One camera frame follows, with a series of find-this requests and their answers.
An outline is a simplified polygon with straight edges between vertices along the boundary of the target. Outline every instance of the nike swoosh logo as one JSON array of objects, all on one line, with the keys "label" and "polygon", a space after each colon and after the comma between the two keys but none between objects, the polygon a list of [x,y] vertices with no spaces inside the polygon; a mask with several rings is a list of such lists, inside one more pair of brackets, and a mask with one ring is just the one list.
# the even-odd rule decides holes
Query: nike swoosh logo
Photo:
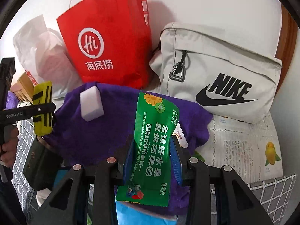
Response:
[{"label": "nike swoosh logo", "polygon": [[203,88],[197,95],[196,95],[196,101],[205,107],[213,107],[213,106],[222,106],[222,105],[230,105],[230,104],[238,104],[238,103],[245,103],[250,101],[257,101],[256,100],[227,100],[227,99],[212,99],[209,98],[206,94],[206,91],[208,89],[208,86]]}]

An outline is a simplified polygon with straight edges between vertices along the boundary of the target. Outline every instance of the white foam block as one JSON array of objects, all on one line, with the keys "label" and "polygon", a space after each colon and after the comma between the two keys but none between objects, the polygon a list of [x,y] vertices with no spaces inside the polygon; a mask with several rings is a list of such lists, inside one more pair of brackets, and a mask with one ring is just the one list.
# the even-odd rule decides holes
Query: white foam block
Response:
[{"label": "white foam block", "polygon": [[104,115],[101,95],[96,86],[80,93],[80,107],[81,117],[87,122]]}]

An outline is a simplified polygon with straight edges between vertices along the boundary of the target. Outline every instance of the bag flap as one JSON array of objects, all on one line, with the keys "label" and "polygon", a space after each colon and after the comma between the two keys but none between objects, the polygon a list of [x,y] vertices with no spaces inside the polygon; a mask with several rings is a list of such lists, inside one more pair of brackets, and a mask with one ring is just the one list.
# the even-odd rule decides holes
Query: bag flap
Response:
[{"label": "bag flap", "polygon": [[220,28],[202,25],[170,23],[163,29],[175,29],[175,49],[221,58],[247,70],[262,74],[274,83],[278,83],[281,60],[253,52],[243,46],[232,43],[233,36]]}]

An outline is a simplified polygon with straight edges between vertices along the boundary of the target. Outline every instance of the green wet wipes packet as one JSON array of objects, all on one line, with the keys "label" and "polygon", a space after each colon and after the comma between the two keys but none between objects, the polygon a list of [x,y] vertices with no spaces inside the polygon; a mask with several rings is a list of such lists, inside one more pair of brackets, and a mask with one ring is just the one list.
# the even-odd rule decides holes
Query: green wet wipes packet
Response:
[{"label": "green wet wipes packet", "polygon": [[132,175],[119,186],[117,201],[168,206],[170,137],[179,120],[178,108],[165,99],[139,93],[134,128]]}]

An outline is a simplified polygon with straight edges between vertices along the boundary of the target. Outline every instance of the black pouch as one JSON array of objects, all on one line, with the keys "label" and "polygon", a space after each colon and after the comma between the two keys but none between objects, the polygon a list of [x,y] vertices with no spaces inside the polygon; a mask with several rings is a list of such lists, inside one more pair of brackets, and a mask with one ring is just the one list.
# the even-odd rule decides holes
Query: black pouch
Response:
[{"label": "black pouch", "polygon": [[35,138],[28,153],[23,174],[34,190],[46,188],[52,190],[62,162],[61,156],[47,149]]}]

